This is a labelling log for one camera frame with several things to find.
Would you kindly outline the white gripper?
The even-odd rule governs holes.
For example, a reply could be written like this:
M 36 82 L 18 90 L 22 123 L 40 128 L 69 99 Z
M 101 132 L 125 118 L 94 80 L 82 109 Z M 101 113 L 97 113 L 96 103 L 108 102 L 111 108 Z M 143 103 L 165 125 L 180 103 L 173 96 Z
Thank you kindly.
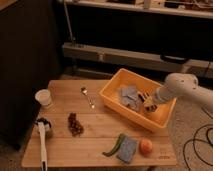
M 142 102 L 145 102 L 147 99 L 150 98 L 150 95 L 147 92 L 145 92 L 145 93 L 139 93 L 138 97 L 141 99 Z M 159 88 L 157 88 L 155 91 L 152 92 L 151 98 L 154 104 L 164 103 L 164 100 L 160 97 Z M 156 105 L 144 105 L 144 106 L 147 112 L 155 112 L 157 110 Z

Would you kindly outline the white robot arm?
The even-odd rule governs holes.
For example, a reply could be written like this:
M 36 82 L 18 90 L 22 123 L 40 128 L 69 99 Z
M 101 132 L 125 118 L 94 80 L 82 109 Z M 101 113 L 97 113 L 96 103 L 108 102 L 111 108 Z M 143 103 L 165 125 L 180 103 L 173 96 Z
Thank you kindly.
M 147 112 L 154 112 L 158 105 L 175 98 L 186 97 L 200 105 L 204 112 L 213 114 L 213 90 L 199 86 L 198 79 L 193 74 L 171 73 L 162 86 L 151 94 L 139 93 L 138 97 Z

